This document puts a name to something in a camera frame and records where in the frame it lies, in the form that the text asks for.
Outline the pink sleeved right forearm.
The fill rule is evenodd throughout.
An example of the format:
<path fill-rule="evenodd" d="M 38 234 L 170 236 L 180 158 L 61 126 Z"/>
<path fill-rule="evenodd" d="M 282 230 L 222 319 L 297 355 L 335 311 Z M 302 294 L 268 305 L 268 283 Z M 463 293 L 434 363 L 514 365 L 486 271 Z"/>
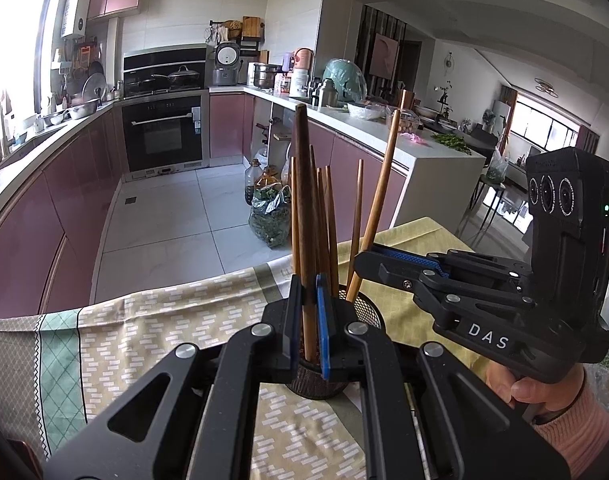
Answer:
<path fill-rule="evenodd" d="M 566 461 L 572 479 L 580 478 L 609 442 L 609 411 L 583 384 L 573 403 L 561 415 L 534 429 Z"/>

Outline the right hand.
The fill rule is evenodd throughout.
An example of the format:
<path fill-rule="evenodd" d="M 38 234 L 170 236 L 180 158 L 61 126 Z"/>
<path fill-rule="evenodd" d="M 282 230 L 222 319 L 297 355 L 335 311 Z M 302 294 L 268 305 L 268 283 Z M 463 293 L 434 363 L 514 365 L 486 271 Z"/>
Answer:
<path fill-rule="evenodd" d="M 518 379 L 513 372 L 495 362 L 487 364 L 487 385 L 512 408 L 517 403 L 539 406 L 539 415 L 557 414 L 566 411 L 582 392 L 585 369 L 580 363 L 571 368 L 561 382 L 545 384 L 531 377 Z"/>

